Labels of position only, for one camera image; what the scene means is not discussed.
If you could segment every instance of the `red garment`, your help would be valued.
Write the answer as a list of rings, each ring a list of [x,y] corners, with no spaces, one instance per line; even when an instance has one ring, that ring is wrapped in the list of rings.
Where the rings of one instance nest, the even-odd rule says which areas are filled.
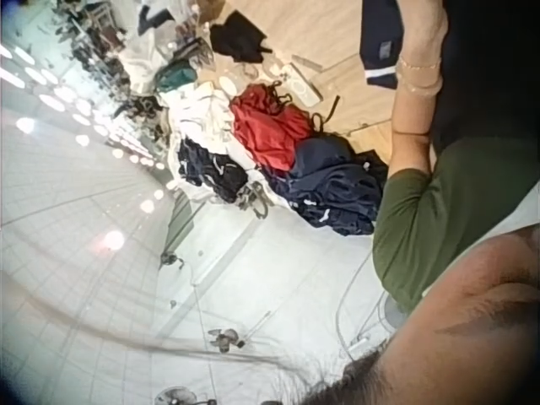
[[[273,86],[251,84],[230,102],[235,114],[235,138],[253,159],[289,171],[296,144],[311,134],[309,115],[296,105],[284,105]]]

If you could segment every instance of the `green t-shirt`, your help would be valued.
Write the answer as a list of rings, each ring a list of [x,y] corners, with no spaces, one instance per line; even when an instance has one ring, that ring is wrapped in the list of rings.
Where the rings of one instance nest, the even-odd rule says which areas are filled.
[[[373,260],[383,287],[411,312],[470,245],[540,179],[537,141],[469,138],[449,146],[432,176],[407,169],[385,186]]]

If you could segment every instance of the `gold bangle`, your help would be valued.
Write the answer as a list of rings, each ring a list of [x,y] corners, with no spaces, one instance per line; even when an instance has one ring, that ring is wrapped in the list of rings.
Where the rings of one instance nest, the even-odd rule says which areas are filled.
[[[427,87],[420,87],[416,86],[410,82],[408,82],[401,73],[396,72],[397,81],[400,84],[403,84],[403,86],[409,91],[410,93],[414,95],[418,95],[420,97],[434,97],[439,92],[440,89],[442,89],[442,77],[439,76],[437,78],[437,81],[434,84],[431,84]]]
[[[440,67],[440,58],[437,61],[437,63],[434,63],[433,65],[429,66],[414,66],[408,63],[403,57],[400,55],[399,59],[397,60],[397,64],[401,65],[403,68],[410,69],[410,70],[425,70],[425,69],[437,69]]]

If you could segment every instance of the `skin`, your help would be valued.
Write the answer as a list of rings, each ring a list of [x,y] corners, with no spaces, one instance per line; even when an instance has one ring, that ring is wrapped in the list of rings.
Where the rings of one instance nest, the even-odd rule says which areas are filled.
[[[405,32],[402,58],[417,67],[436,64],[448,29],[442,1],[397,2]],[[403,72],[418,87],[435,84],[439,76],[438,68]],[[431,174],[428,131],[434,110],[435,96],[398,85],[389,176],[410,168]],[[377,368],[389,392],[380,403],[496,404],[516,389],[538,351],[537,247],[537,228],[524,229],[484,242],[449,269],[382,354]],[[532,303],[528,316],[517,310],[508,316],[519,322],[481,314],[516,302]]]
[[[535,311],[510,325],[481,313],[514,302],[538,308],[537,233],[487,240],[437,281],[379,360],[391,392],[399,393],[391,403],[504,403],[531,372]]]

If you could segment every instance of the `hand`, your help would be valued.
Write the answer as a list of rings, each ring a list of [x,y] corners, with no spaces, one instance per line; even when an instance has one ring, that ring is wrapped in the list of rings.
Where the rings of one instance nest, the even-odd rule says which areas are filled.
[[[448,18],[442,0],[397,0],[404,28],[402,56],[416,66],[440,60]]]
[[[442,0],[397,0],[401,11],[403,41],[414,46],[442,44],[448,30],[448,18]]]

